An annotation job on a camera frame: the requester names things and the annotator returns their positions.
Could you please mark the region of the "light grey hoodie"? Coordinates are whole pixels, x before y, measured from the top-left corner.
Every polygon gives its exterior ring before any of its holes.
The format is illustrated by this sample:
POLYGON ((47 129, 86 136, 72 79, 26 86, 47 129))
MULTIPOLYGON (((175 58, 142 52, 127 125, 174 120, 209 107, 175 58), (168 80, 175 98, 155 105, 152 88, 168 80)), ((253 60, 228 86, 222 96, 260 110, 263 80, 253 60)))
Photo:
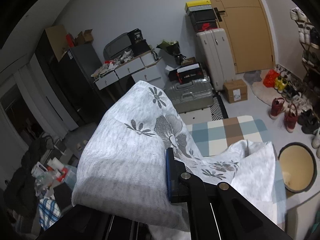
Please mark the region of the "light grey hoodie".
POLYGON ((163 90, 139 81, 103 116, 82 152, 72 193, 84 205, 148 225, 155 239, 189 239, 187 207, 170 204, 165 152, 204 182, 230 183, 273 222, 276 159, 270 142, 240 140, 203 157, 163 90))

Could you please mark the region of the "checked bed sheet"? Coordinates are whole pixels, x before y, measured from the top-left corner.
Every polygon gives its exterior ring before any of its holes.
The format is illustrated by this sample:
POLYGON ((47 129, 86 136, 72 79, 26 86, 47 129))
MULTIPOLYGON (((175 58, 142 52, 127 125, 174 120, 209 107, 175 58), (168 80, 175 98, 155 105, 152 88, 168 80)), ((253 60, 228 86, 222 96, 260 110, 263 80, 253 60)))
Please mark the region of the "checked bed sheet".
MULTIPOLYGON (((263 120, 250 115, 192 124, 188 125, 187 129, 201 154, 206 158, 222 153, 231 144, 242 139, 253 142, 271 140, 263 120)), ((275 177, 272 189, 273 221, 283 229, 285 227, 286 193, 277 155, 275 160, 275 177)))

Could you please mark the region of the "round yellow stool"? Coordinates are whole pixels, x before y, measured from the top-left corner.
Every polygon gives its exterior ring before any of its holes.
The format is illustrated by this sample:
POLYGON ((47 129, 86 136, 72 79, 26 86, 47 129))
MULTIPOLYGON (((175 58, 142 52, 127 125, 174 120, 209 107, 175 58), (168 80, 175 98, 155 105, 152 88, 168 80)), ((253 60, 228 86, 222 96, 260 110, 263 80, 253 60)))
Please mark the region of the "round yellow stool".
POLYGON ((309 191, 317 178, 316 159, 300 142, 284 146, 278 156, 285 187, 292 193, 309 191))

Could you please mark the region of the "silver flat suitcase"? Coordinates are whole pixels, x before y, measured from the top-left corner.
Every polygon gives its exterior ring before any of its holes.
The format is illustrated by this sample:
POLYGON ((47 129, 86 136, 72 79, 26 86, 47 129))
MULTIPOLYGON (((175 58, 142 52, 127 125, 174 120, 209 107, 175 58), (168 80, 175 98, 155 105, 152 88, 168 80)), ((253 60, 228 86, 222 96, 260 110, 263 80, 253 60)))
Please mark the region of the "silver flat suitcase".
POLYGON ((169 82, 164 92, 178 113, 208 108, 214 103, 213 88, 207 76, 184 84, 169 82))

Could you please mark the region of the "cardboard box on floor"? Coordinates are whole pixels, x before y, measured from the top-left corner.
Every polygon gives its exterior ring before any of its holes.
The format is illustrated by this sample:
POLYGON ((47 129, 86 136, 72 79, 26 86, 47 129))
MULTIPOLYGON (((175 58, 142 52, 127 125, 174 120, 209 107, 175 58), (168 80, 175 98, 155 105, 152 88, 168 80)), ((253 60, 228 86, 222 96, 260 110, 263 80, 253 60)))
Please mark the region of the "cardboard box on floor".
POLYGON ((223 87, 229 103, 246 101, 248 99, 247 85, 243 79, 225 82, 223 87))

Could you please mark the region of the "red plastic bag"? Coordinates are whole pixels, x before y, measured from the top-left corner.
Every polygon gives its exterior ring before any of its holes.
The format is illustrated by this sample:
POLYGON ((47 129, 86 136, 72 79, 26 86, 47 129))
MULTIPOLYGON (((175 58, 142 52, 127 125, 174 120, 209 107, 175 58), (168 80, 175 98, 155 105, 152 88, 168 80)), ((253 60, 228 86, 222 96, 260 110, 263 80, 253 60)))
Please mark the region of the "red plastic bag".
POLYGON ((276 78, 279 75, 280 74, 278 72, 276 72, 274 69, 269 70, 263 80, 263 85, 267 88, 273 88, 275 81, 276 81, 276 78))

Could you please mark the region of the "black red box on suitcase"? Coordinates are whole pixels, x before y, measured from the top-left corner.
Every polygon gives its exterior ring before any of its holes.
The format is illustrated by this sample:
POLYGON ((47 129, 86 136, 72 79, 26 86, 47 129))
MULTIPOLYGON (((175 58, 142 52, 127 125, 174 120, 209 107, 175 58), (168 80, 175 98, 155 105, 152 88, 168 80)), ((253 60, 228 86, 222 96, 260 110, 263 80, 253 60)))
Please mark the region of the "black red box on suitcase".
POLYGON ((199 63, 171 70, 168 74, 170 81, 178 81, 180 84, 189 83, 192 80, 204 78, 202 67, 199 63))

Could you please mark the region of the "white drawer desk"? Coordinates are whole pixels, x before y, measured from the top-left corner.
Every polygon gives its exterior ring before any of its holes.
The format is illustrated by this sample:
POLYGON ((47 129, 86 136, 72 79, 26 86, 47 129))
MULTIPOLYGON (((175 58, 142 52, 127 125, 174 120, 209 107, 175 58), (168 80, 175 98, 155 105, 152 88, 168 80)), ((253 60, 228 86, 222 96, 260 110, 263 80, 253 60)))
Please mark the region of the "white drawer desk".
POLYGON ((98 77, 94 83, 99 90, 102 90, 120 79, 130 76, 135 82, 145 81, 155 87, 164 88, 165 82, 160 71, 163 66, 164 61, 158 57, 154 50, 151 50, 116 67, 102 77, 98 77))

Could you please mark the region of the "blue plaid cloth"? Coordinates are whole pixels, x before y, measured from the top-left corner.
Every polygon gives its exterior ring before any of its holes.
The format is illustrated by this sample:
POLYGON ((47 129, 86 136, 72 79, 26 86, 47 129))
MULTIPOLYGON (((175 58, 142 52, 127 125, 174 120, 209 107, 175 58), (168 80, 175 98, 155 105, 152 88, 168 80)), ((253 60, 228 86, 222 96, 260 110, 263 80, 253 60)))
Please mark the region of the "blue plaid cloth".
POLYGON ((62 216, 57 202, 52 198, 42 198, 39 201, 38 210, 40 215, 39 223, 44 231, 50 228, 62 216))

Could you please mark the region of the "white upright suitcase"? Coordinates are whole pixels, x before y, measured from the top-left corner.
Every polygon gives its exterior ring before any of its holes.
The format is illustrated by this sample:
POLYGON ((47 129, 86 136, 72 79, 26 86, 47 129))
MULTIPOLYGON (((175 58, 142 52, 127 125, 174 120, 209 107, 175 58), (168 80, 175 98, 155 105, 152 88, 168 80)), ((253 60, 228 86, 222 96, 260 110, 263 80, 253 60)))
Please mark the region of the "white upright suitcase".
POLYGON ((224 29, 210 29, 196 34, 200 50, 216 91, 223 90, 227 81, 235 79, 235 67, 227 34, 224 29))

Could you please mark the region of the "dark flower bouquet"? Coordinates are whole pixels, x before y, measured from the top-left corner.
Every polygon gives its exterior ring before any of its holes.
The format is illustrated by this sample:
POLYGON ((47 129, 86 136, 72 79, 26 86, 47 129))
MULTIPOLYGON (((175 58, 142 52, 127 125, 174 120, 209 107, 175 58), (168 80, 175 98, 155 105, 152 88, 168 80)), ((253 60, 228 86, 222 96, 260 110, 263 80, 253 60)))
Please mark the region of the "dark flower bouquet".
POLYGON ((158 49, 161 49, 173 56, 175 62, 178 66, 186 59, 186 57, 180 51, 180 45, 178 41, 166 41, 163 40, 160 44, 157 45, 158 49))

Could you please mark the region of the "black red shoebox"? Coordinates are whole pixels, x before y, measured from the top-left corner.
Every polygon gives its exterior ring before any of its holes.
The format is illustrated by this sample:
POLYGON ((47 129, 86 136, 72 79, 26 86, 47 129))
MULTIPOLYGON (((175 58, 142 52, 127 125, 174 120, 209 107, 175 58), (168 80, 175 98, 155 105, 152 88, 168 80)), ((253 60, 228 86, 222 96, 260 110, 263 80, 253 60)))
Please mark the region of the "black red shoebox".
POLYGON ((213 9, 192 11, 189 18, 196 33, 218 28, 213 9))

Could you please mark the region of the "black fridge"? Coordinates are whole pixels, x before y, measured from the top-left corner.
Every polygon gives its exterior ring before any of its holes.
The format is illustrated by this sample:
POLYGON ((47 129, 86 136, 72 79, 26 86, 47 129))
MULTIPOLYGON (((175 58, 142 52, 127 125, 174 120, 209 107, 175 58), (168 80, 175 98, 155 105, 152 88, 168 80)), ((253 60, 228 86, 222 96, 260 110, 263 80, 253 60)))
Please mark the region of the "black fridge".
POLYGON ((102 120, 114 104, 112 97, 98 89, 91 75, 102 66, 90 43, 70 47, 63 25, 44 29, 35 57, 58 100, 71 118, 74 130, 102 120))

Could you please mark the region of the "bamboo shoe rack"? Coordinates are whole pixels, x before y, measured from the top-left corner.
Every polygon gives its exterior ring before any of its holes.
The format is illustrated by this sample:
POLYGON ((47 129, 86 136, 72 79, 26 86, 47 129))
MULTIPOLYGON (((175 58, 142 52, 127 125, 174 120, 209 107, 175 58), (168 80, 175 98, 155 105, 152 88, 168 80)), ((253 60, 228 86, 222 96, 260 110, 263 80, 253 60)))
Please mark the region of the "bamboo shoe rack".
POLYGON ((319 79, 319 32, 299 7, 290 9, 290 17, 298 27, 299 43, 303 48, 304 80, 314 86, 319 79))

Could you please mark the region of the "wooden door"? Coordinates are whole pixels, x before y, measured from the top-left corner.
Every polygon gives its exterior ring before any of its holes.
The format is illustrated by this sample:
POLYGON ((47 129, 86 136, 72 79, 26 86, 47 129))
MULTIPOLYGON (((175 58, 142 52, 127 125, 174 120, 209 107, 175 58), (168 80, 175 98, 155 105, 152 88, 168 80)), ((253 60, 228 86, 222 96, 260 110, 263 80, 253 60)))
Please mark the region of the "wooden door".
POLYGON ((237 73, 270 69, 274 46, 261 0, 210 0, 226 31, 237 73))

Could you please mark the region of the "yellow lid shoebox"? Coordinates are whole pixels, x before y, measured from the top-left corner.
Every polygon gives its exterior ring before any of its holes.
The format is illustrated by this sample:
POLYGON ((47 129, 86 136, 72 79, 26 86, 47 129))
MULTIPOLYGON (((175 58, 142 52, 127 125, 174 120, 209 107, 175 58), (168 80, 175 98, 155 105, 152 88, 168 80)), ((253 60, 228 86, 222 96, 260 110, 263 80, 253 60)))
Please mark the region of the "yellow lid shoebox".
POLYGON ((192 11, 212 9, 210 0, 196 0, 185 3, 185 12, 188 14, 192 11))

